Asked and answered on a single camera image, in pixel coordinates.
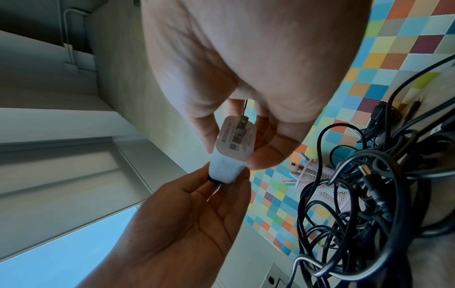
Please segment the hand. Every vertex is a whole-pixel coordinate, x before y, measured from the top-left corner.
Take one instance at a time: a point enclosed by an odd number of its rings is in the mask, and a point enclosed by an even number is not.
[[[171,104],[211,153],[222,104],[255,101],[250,169],[275,166],[304,140],[362,41],[371,1],[143,0],[148,58]]]
[[[158,189],[80,287],[210,288],[240,230],[251,185],[245,169],[215,193],[208,175],[205,165]]]

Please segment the mosaic tiles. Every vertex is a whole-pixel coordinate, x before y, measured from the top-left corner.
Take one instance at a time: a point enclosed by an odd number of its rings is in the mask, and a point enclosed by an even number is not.
[[[410,76],[451,54],[455,54],[454,0],[376,0],[352,67],[301,146],[277,167],[252,171],[252,196],[245,222],[294,259],[299,254],[296,230],[299,191],[281,183],[290,179],[290,163],[301,162],[299,152],[316,159],[316,139],[332,123],[349,122],[364,128],[379,101],[388,100]],[[451,65],[453,61],[403,89],[394,106],[404,109],[421,89]],[[248,103],[246,115],[254,121],[253,102]],[[336,145],[356,142],[355,132],[349,129],[337,127],[329,131],[322,142],[324,163]],[[346,157],[343,153],[346,152],[339,149],[335,156],[342,159]],[[322,207],[315,207],[310,215],[320,224],[327,223],[329,217]]]

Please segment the white charger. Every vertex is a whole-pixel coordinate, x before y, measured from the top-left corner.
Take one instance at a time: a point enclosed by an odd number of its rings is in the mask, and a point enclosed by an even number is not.
[[[229,116],[219,132],[209,166],[209,180],[216,185],[236,180],[254,152],[256,126],[246,116]]]

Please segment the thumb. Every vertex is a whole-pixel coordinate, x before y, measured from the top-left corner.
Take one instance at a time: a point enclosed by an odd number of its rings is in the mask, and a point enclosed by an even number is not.
[[[190,123],[196,129],[202,144],[208,153],[213,153],[215,142],[219,134],[219,127],[215,120],[215,115],[212,113],[205,117],[189,118]]]

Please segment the power adapter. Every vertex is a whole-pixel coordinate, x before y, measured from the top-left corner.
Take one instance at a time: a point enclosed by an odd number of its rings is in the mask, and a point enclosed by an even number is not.
[[[219,132],[209,166],[209,181],[215,185],[236,180],[254,152],[256,126],[246,116],[229,116]]]

